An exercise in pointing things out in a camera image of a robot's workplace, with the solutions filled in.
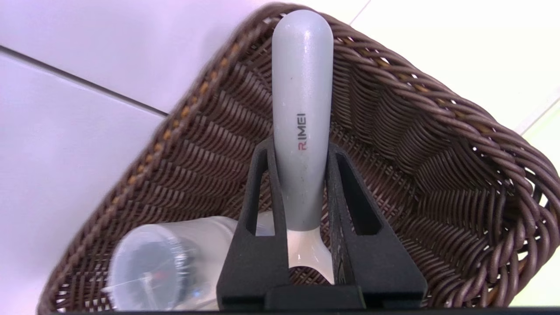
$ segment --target clear plastic cup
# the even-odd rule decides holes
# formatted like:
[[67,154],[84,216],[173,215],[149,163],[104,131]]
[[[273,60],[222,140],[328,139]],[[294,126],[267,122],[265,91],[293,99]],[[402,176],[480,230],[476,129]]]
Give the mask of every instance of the clear plastic cup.
[[[216,284],[237,221],[142,225],[117,245],[105,288],[119,311],[217,310]],[[258,227],[258,234],[273,235]]]

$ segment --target white tile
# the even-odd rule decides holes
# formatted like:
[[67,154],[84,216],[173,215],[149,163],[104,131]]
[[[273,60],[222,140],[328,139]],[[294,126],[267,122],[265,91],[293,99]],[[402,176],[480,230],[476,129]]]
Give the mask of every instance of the white tile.
[[559,8],[555,1],[371,2],[352,26],[520,132],[560,87]]
[[80,226],[162,117],[0,52],[0,295],[35,313]]
[[[539,119],[524,135],[537,149],[539,149],[560,169],[560,150],[558,149],[558,135],[560,135],[560,101]],[[531,279],[525,289],[511,303],[512,306],[560,306],[558,292],[560,292],[560,249]]]
[[[169,112],[270,0],[0,0],[0,45]],[[367,0],[298,0],[346,23]]]

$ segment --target tile grout line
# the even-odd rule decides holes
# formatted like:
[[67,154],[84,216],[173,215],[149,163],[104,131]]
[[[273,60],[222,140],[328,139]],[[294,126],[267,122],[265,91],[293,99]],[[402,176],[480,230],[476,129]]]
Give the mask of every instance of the tile grout line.
[[360,16],[360,14],[362,14],[363,10],[366,9],[367,5],[370,4],[370,2],[371,2],[371,0],[367,0],[366,4],[363,5],[363,7],[358,12],[358,14],[356,14],[356,16],[352,19],[352,21],[350,21],[350,23],[348,23],[348,25],[352,26],[352,23],[354,23],[354,21],[358,18],[358,16]]
[[529,129],[535,126],[541,118],[543,118],[552,108],[560,102],[560,89],[557,89],[554,94],[548,98],[546,106],[533,111],[529,117],[525,118],[521,123],[515,128],[515,132],[523,136]]
[[42,61],[39,61],[37,59],[33,59],[33,58],[31,58],[27,55],[19,53],[19,52],[15,51],[15,50],[12,50],[10,48],[6,48],[6,47],[0,45],[0,53],[4,53],[4,54],[6,54],[6,55],[18,60],[18,61],[22,61],[22,62],[31,64],[33,66],[36,66],[36,67],[38,67],[38,68],[40,68],[40,69],[42,69],[46,72],[55,74],[58,77],[64,78],[64,79],[66,79],[70,82],[73,82],[75,84],[83,85],[83,86],[85,86],[85,87],[87,87],[91,90],[103,93],[103,94],[105,94],[107,96],[111,96],[112,98],[115,98],[117,100],[123,101],[125,103],[130,104],[130,105],[134,105],[136,107],[139,107],[139,108],[141,108],[143,110],[146,110],[146,111],[148,111],[152,114],[156,114],[156,115],[161,116],[161,117],[167,117],[167,113],[165,113],[165,112],[163,112],[163,111],[161,111],[157,108],[151,107],[147,104],[144,104],[144,103],[141,103],[137,100],[131,99],[128,96],[119,94],[119,93],[117,93],[115,91],[112,91],[112,90],[109,90],[106,87],[102,87],[102,86],[100,86],[98,84],[95,84],[91,81],[87,81],[83,78],[75,76],[75,75],[73,75],[71,73],[68,73],[64,70],[60,70],[59,68],[53,67],[53,66],[51,66],[49,64],[46,64]]

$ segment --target rimei logo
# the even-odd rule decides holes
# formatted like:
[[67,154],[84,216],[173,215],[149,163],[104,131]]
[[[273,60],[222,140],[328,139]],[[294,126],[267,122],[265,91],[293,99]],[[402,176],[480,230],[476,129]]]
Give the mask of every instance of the rimei logo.
[[297,134],[297,139],[299,140],[297,144],[298,150],[307,150],[307,133],[305,133],[305,128],[305,114],[298,114],[297,129],[300,130],[300,133]]

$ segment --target brown wicker basket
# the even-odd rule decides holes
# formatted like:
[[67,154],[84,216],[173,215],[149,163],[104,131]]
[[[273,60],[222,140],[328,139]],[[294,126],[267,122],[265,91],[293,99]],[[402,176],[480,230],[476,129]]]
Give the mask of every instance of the brown wicker basket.
[[[102,292],[111,253],[139,225],[237,217],[253,149],[272,133],[272,31],[301,8],[266,6],[240,26],[74,238],[39,314],[111,309]],[[324,17],[334,34],[331,140],[426,277],[425,306],[508,305],[559,244],[554,166],[481,107]],[[261,210],[269,206],[264,179]],[[292,280],[324,281],[310,270]]]

